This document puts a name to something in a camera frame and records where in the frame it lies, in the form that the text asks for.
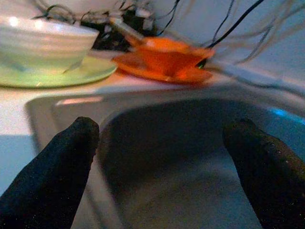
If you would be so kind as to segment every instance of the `white bowl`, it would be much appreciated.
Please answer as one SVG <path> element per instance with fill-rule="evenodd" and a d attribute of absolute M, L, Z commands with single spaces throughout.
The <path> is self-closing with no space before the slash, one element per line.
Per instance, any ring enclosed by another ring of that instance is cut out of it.
<path fill-rule="evenodd" d="M 0 62 L 26 71 L 63 73 L 82 62 L 98 34 L 86 27 L 0 17 Z"/>

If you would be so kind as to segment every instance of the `light green saucer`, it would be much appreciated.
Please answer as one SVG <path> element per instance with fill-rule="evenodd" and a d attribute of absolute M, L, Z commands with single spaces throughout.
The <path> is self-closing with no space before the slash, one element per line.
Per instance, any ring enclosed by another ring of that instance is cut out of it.
<path fill-rule="evenodd" d="M 109 60 L 86 56 L 80 67 L 63 74 L 21 72 L 0 64 L 0 85 L 23 88 L 64 87 L 105 79 L 117 69 Z"/>

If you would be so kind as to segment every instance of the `countertop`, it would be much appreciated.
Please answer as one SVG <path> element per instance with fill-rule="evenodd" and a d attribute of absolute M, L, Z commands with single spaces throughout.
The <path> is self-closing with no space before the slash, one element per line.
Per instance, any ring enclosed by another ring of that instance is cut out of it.
<path fill-rule="evenodd" d="M 111 58 L 112 52 L 91 52 L 90 55 Z M 209 86 L 229 81 L 214 74 Z M 21 169 L 35 157 L 33 132 L 25 104 L 37 97 L 67 94 L 98 94 L 127 91 L 177 89 L 188 86 L 139 79 L 114 73 L 96 83 L 58 89 L 18 89 L 0 87 L 0 195 L 7 189 Z"/>

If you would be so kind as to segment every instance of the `bowl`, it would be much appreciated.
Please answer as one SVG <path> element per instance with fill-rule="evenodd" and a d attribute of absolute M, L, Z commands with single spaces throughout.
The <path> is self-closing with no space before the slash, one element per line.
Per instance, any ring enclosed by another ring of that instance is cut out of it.
<path fill-rule="evenodd" d="M 60 74 L 81 64 L 98 33 L 86 27 L 0 17 L 0 63 L 24 71 Z"/>
<path fill-rule="evenodd" d="M 202 59 L 214 54 L 213 50 L 155 37 L 146 38 L 144 44 L 136 45 L 135 48 L 150 70 L 171 77 L 194 68 Z"/>

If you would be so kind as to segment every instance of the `sink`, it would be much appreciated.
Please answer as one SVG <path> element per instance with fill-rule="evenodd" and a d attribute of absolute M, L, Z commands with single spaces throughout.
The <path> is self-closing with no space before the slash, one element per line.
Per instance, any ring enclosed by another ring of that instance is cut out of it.
<path fill-rule="evenodd" d="M 305 105 L 273 94 L 228 85 L 39 98 L 27 109 L 38 149 L 78 116 L 100 124 L 72 228 L 260 229 L 222 127 L 250 118 L 305 161 Z"/>

